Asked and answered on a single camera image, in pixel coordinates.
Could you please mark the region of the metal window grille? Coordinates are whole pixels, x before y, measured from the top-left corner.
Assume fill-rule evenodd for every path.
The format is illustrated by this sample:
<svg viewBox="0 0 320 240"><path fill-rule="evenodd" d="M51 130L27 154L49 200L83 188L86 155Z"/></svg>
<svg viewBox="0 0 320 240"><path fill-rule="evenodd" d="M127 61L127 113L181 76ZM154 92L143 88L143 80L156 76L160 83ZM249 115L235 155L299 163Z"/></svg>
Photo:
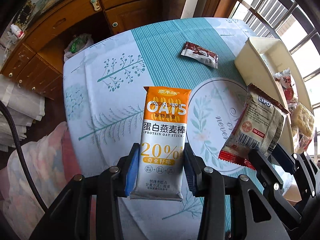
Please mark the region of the metal window grille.
<svg viewBox="0 0 320 240"><path fill-rule="evenodd" d="M260 37L281 39L305 82L319 79L319 30L295 0L236 0L229 15Z"/></svg>

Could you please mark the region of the black patterned case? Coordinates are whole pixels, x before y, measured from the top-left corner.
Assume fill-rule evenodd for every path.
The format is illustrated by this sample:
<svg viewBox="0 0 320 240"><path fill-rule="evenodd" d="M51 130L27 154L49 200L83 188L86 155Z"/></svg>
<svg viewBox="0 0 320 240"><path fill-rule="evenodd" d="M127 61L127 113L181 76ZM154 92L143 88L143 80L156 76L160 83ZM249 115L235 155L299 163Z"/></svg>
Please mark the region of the black patterned case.
<svg viewBox="0 0 320 240"><path fill-rule="evenodd" d="M33 3L31 0L27 0L14 16L12 23L18 26L21 30L25 30L34 14L34 10L35 3Z"/></svg>

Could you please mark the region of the green item plastic bag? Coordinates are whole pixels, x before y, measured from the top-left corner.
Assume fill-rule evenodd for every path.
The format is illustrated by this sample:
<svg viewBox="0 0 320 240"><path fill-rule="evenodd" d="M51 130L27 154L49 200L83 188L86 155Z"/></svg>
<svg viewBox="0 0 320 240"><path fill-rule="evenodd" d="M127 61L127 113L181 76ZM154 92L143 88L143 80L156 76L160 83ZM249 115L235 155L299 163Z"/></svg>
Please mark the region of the green item plastic bag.
<svg viewBox="0 0 320 240"><path fill-rule="evenodd" d="M93 45L91 34L81 34L74 38L64 50L63 60L66 62L74 55Z"/></svg>

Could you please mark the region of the cream plastic storage bin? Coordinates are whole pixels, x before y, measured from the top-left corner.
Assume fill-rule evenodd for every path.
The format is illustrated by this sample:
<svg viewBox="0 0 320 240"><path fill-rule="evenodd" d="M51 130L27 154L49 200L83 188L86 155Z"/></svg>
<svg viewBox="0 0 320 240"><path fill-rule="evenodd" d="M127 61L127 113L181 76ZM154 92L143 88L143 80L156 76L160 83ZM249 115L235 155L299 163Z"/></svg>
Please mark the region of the cream plastic storage bin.
<svg viewBox="0 0 320 240"><path fill-rule="evenodd" d="M297 86L298 101L312 110L304 80L285 45L279 39L249 37L234 60L245 84L253 83L284 107L288 107L285 95L273 75L290 69Z"/></svg>

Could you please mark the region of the brown white coffee sachet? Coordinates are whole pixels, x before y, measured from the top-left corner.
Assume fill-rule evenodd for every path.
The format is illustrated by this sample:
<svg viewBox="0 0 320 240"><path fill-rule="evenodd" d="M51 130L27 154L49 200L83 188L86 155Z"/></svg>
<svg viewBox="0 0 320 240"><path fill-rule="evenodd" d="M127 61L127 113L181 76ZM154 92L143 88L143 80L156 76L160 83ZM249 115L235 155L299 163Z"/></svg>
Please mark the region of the brown white coffee sachet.
<svg viewBox="0 0 320 240"><path fill-rule="evenodd" d="M210 68L218 68L218 55L216 53L191 42L185 43L185 46L181 51L181 56L195 59Z"/></svg>

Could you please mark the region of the white lace covered furniture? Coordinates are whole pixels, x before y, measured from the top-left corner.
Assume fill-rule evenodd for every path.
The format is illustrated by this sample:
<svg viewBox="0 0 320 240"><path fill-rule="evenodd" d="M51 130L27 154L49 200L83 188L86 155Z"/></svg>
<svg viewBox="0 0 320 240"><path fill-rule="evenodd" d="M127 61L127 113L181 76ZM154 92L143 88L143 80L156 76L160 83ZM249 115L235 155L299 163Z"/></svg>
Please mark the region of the white lace covered furniture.
<svg viewBox="0 0 320 240"><path fill-rule="evenodd" d="M7 107L17 129L18 138L24 140L27 127L34 120L41 121L45 116L44 97L22 88L1 75L1 102Z"/></svg>

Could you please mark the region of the orange white oat bar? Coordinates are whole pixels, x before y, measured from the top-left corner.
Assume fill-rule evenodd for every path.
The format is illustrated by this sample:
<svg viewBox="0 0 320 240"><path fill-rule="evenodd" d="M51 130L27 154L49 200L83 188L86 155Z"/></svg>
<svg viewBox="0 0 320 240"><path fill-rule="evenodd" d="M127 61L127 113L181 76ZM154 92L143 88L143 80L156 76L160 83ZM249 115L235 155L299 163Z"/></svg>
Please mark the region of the orange white oat bar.
<svg viewBox="0 0 320 240"><path fill-rule="evenodd" d="M136 186L131 199L182 201L183 150L191 91L146 87Z"/></svg>

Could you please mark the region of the teal white tablecloth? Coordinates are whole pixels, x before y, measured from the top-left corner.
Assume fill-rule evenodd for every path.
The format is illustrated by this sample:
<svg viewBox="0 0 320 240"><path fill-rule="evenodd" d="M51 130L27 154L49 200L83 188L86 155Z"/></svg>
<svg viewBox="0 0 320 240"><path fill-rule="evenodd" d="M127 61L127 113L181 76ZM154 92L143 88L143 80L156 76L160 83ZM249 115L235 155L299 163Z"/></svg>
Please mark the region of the teal white tablecloth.
<svg viewBox="0 0 320 240"><path fill-rule="evenodd" d="M145 132L144 158L170 158L186 142L223 175L250 168L218 158L245 104L234 60L253 31L241 20L188 18L148 24L98 42L68 59L63 92L68 128L83 174L99 175L128 155Z"/></svg>

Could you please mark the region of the white red bottle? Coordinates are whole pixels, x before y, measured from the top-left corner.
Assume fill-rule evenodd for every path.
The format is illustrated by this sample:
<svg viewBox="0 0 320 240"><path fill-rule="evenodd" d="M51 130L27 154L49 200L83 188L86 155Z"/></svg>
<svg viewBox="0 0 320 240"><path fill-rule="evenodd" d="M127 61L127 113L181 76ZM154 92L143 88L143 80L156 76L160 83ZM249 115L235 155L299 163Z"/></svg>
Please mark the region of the white red bottle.
<svg viewBox="0 0 320 240"><path fill-rule="evenodd" d="M10 26L11 32L18 38L21 39L24 35L24 32L22 31L22 29L15 25L15 24L11 24Z"/></svg>

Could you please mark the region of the Lipo cream biscuit pack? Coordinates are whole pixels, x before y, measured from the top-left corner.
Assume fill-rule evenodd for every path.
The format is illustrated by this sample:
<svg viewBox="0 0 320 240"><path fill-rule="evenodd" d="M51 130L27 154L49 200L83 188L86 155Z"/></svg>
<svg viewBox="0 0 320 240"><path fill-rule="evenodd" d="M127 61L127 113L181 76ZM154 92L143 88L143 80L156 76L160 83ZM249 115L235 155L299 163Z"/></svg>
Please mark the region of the Lipo cream biscuit pack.
<svg viewBox="0 0 320 240"><path fill-rule="evenodd" d="M218 158L254 169L249 152L256 150L268 157L280 139L288 114L282 104L250 83L242 114Z"/></svg>

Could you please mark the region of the beige rice cracker pack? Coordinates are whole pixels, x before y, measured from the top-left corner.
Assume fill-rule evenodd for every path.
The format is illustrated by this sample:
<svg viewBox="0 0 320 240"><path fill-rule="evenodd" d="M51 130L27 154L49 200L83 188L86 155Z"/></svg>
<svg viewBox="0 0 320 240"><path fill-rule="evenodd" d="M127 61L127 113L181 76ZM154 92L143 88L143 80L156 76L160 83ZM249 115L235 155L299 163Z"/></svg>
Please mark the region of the beige rice cracker pack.
<svg viewBox="0 0 320 240"><path fill-rule="evenodd" d="M300 102L291 113L291 125L297 127L303 135L311 139L315 131L314 115Z"/></svg>

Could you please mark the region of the red nut snack bag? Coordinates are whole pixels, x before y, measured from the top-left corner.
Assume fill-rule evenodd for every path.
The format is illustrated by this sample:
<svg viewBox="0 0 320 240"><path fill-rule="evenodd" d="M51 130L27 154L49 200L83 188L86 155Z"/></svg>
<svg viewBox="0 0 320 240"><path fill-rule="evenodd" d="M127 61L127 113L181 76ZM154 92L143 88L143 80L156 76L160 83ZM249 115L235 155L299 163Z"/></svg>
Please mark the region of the red nut snack bag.
<svg viewBox="0 0 320 240"><path fill-rule="evenodd" d="M282 72L277 72L273 75L273 77L276 81L280 82L287 103L298 103L297 87L291 75L290 69L287 68Z"/></svg>

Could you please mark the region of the pastel floral blanket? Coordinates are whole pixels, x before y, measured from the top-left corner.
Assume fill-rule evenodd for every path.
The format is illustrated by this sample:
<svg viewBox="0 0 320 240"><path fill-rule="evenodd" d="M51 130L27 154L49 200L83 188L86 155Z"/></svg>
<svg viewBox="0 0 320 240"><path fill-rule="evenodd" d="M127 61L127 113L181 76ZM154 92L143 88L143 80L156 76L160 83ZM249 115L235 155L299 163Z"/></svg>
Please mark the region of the pastel floral blanket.
<svg viewBox="0 0 320 240"><path fill-rule="evenodd" d="M30 175L47 206L76 174L81 173L65 121L39 141L24 144L22 151ZM30 237L44 214L30 189L16 151L1 170L1 211L20 239Z"/></svg>

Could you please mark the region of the wooden desk with drawers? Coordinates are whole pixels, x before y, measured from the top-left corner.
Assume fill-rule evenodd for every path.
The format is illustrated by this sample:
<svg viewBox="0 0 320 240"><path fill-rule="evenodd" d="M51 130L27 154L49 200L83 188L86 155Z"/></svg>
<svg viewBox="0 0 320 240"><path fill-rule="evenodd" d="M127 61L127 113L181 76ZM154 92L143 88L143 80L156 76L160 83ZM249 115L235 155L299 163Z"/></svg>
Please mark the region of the wooden desk with drawers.
<svg viewBox="0 0 320 240"><path fill-rule="evenodd" d="M161 0L64 0L27 29L1 74L50 99L62 90L64 49L80 34L95 42L161 20Z"/></svg>

